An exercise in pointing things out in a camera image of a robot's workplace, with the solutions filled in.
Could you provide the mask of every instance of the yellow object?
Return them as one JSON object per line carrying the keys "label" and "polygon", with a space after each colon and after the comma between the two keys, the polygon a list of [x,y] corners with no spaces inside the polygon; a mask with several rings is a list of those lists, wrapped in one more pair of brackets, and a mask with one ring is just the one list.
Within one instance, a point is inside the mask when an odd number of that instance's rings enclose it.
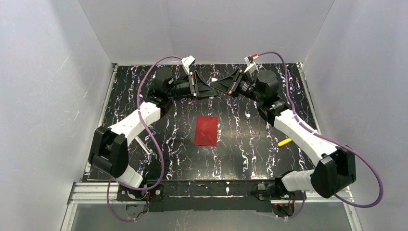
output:
{"label": "yellow object", "polygon": [[285,139],[284,141],[281,141],[281,142],[278,143],[278,147],[282,147],[282,146],[284,146],[285,144],[287,144],[287,143],[289,143],[291,141],[292,141],[291,138]]}

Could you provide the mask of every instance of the black marble tabletop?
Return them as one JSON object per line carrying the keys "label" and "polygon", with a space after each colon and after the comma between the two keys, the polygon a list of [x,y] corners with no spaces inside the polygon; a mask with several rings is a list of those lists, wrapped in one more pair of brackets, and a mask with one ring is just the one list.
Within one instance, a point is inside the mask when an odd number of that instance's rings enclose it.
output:
{"label": "black marble tabletop", "polygon": [[[179,65],[168,65],[178,77],[183,71]],[[290,92],[299,116],[316,127],[305,88],[296,64],[287,64]],[[232,74],[242,64],[195,65],[192,69],[208,83],[211,78]],[[112,86],[103,125],[108,127],[136,110],[136,94],[140,81],[150,66],[120,66]],[[282,82],[280,95],[285,97],[282,64],[259,64],[258,69],[274,71]],[[146,96],[151,77],[142,90]],[[195,122],[199,115],[218,116],[217,147],[195,146]],[[270,179],[288,170],[313,169],[311,160],[293,142],[278,148],[278,142],[287,137],[267,124],[257,113],[256,103],[245,97],[232,98],[220,93],[205,100],[182,99],[165,117],[154,123],[151,130],[162,147],[165,160],[164,180],[250,180]],[[143,131],[139,137],[155,153],[154,144]],[[153,180],[160,175],[158,156],[147,155],[134,141],[129,147],[129,164],[144,178]],[[91,168],[86,180],[108,180],[109,176]]]}

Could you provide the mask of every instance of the white wall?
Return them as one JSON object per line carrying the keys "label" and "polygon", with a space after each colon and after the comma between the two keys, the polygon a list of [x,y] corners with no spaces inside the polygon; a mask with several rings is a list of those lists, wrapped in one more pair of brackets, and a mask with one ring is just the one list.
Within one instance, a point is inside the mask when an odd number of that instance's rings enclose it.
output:
{"label": "white wall", "polygon": [[112,71],[76,0],[0,3],[0,230],[59,230]]}
{"label": "white wall", "polygon": [[[408,2],[336,0],[305,61],[322,133],[363,153],[379,171],[384,197],[358,209],[364,230],[407,230]],[[357,162],[357,203],[378,184]]]}
{"label": "white wall", "polygon": [[[79,0],[112,62],[152,64],[165,55],[243,63],[278,51],[302,62],[333,0]],[[277,57],[262,62],[280,62]]]}

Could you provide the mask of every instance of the gray floor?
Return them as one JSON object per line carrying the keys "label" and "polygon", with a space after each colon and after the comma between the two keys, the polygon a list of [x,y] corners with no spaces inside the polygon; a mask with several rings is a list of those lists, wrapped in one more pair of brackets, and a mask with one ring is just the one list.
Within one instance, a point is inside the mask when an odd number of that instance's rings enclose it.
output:
{"label": "gray floor", "polygon": [[[124,205],[115,211],[126,217]],[[117,220],[104,204],[79,204],[73,231],[350,231],[343,203],[306,203],[302,213],[287,223],[255,211],[172,211],[149,213],[137,223]]]}

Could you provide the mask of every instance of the red envelope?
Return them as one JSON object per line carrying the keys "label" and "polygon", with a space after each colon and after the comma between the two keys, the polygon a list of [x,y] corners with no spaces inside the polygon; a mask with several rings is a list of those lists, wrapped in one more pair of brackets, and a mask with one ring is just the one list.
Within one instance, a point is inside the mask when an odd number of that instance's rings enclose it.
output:
{"label": "red envelope", "polygon": [[217,146],[217,116],[197,116],[195,124],[194,145],[200,146]]}

